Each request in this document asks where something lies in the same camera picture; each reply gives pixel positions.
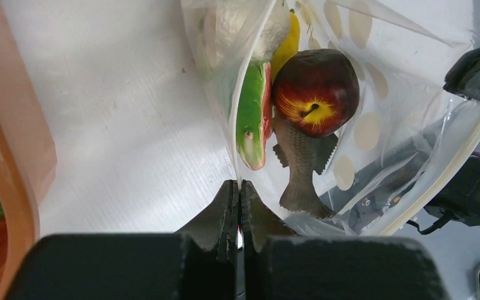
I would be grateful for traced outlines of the white toy cauliflower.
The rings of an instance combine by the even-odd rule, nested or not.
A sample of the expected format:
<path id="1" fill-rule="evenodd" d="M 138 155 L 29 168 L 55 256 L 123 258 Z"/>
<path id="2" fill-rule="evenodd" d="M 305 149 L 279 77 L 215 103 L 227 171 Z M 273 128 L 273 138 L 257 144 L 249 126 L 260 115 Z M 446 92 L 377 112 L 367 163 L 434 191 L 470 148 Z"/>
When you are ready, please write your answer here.
<path id="1" fill-rule="evenodd" d="M 252 58 L 271 59 L 291 29 L 286 1 L 212 1 L 202 9 L 199 29 L 202 51 L 207 62 L 215 67 L 233 51 L 245 49 L 256 33 Z"/>

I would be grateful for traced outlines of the toy watermelon slice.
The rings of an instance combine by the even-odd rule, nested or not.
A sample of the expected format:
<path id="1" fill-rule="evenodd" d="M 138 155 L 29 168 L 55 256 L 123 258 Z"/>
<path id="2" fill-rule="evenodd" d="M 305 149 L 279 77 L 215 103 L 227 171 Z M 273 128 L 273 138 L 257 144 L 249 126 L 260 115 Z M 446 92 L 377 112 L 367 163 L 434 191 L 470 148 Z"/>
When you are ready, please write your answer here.
<path id="1" fill-rule="evenodd" d="M 236 149 L 243 163 L 257 171 L 266 162 L 272 133 L 271 63 L 251 61 L 243 80 L 236 118 Z"/>

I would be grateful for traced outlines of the grey toy fish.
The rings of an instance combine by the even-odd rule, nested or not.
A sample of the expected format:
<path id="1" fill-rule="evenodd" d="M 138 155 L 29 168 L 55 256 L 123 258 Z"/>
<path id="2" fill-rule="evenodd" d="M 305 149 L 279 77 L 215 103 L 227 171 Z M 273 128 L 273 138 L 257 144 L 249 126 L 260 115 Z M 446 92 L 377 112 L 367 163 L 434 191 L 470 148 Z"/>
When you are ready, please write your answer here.
<path id="1" fill-rule="evenodd" d="M 291 122 L 276 115 L 273 130 L 277 144 L 272 147 L 282 167 L 289 168 L 289 182 L 279 203 L 290 211 L 309 213 L 325 219 L 336 213 L 325 206 L 315 191 L 313 174 L 321 175 L 338 143 L 332 133 L 324 137 L 310 137 L 295 128 Z"/>

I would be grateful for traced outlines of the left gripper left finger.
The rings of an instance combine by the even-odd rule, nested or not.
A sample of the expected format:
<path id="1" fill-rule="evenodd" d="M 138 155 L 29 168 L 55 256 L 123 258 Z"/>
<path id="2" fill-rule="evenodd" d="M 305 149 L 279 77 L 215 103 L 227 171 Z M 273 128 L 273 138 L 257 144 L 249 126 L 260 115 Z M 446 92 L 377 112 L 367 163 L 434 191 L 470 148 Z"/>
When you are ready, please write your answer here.
<path id="1" fill-rule="evenodd" d="M 236 299 L 238 185 L 174 233 L 74 233 L 40 239 L 6 299 Z"/>

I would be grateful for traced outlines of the dark red toy apple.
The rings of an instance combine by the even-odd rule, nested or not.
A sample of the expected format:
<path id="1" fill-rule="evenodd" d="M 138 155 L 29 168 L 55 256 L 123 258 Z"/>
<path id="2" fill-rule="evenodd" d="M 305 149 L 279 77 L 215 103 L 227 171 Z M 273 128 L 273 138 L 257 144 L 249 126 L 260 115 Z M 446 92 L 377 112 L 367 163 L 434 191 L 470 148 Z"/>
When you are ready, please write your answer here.
<path id="1" fill-rule="evenodd" d="M 328 136 L 356 113 L 359 82 L 350 60 L 336 49 L 297 52 L 272 84 L 279 115 L 313 138 Z"/>

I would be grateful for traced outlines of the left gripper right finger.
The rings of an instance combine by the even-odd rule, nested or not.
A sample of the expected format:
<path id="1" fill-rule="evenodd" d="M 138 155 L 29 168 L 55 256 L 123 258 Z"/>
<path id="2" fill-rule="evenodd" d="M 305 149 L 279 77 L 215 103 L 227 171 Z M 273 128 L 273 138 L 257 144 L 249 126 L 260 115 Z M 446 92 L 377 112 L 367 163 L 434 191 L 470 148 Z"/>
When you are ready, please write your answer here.
<path id="1" fill-rule="evenodd" d="M 425 247 L 406 237 L 300 236 L 243 181 L 247 299 L 446 299 Z"/>

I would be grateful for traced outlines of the clear zip top bag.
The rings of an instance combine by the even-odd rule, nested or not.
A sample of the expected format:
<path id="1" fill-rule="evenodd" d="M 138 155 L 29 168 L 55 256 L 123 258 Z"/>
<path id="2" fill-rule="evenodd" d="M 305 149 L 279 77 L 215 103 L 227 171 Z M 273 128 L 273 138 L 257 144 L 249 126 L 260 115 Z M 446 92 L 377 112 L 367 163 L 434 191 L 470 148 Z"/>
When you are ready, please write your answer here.
<path id="1" fill-rule="evenodd" d="M 245 49 L 212 67 L 203 53 L 202 9 L 183 1 L 185 30 L 226 137 L 229 168 L 276 207 L 288 179 L 273 152 L 250 171 L 236 149 L 236 118 L 257 32 Z M 396 232 L 461 168 L 480 141 L 480 102 L 443 89 L 466 52 L 480 47 L 480 1 L 286 1 L 299 19 L 299 48 L 337 49 L 359 82 L 355 115 L 314 185 L 349 235 Z"/>

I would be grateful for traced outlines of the yellow toy corn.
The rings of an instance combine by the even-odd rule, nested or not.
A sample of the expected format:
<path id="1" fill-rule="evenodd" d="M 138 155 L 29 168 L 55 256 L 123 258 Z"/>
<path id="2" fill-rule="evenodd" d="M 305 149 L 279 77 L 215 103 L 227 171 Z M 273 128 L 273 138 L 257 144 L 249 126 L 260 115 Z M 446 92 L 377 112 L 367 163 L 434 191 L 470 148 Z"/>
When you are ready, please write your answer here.
<path id="1" fill-rule="evenodd" d="M 283 43 L 277 48 L 271 59 L 271 82 L 273 83 L 278 72 L 286 64 L 286 62 L 292 58 L 299 48 L 299 39 L 301 36 L 301 28 L 299 19 L 296 16 L 295 10 L 289 11 L 291 20 L 291 27 L 289 34 Z"/>

